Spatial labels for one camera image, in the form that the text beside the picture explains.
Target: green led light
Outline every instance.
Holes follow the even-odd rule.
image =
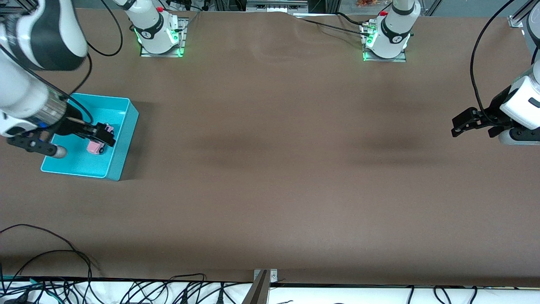
[[[137,41],[139,42],[139,44],[143,44],[141,41],[140,41],[140,36],[139,36],[139,33],[137,33],[137,31],[135,31],[135,35],[137,35]]]
[[[183,57],[184,56],[184,47],[180,47],[178,50],[176,50],[176,54],[178,55],[178,57]]]
[[[171,39],[171,42],[172,43],[175,43],[175,38],[173,38],[173,36],[171,35],[170,31],[167,31],[167,34],[169,35],[169,38]]]

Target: pink toy car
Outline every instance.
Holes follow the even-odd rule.
[[[111,125],[108,125],[107,127],[105,127],[105,130],[111,134],[114,134],[114,128]],[[105,144],[102,142],[90,141],[90,143],[88,144],[88,147],[86,147],[86,151],[92,154],[99,155],[103,153],[103,151],[105,151]]]

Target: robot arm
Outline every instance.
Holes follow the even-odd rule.
[[[113,0],[130,18],[140,44],[152,54],[163,54],[179,44],[178,17],[158,9],[152,0]]]
[[[540,4],[529,13],[527,25],[540,48]],[[536,62],[493,98],[484,112],[469,108],[452,119],[452,136],[491,127],[490,137],[503,144],[540,145],[540,62]]]
[[[104,124],[85,123],[65,94],[30,74],[75,70],[84,61],[86,39],[71,0],[39,0],[32,13],[8,17],[0,24],[0,47],[0,134],[8,143],[53,157],[66,153],[49,143],[53,134],[114,145]]]
[[[393,0],[390,12],[373,20],[376,32],[366,47],[381,58],[394,58],[407,47],[410,31],[420,15],[418,0]]]
[[[38,0],[31,14],[8,16],[0,25],[0,43],[32,70],[75,70],[87,54],[71,0]]]

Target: teal plastic bin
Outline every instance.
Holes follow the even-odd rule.
[[[94,123],[108,123],[114,127],[116,144],[114,147],[106,145],[102,154],[95,155],[86,150],[88,139],[73,134],[54,135],[51,142],[66,148],[67,155],[64,158],[46,156],[41,171],[119,181],[139,112],[128,98],[88,94],[73,94],[73,97],[88,109]]]

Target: brown tablecloth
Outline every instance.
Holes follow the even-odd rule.
[[[116,48],[106,11],[78,14],[91,43]],[[475,106],[469,60],[486,19],[419,18],[403,64],[364,62],[356,35],[281,13],[203,12],[184,58],[140,58],[117,15],[124,48],[92,52],[80,92],[140,112],[122,180],[42,173],[42,157],[2,141],[2,227],[54,230],[99,262],[95,276],[249,280],[268,267],[285,282],[540,282],[540,150],[450,134]],[[496,20],[477,56],[484,104],[529,61],[521,31]],[[85,73],[43,75],[70,90]],[[66,248],[27,228],[0,246],[8,273]],[[23,274],[85,271],[58,254]]]

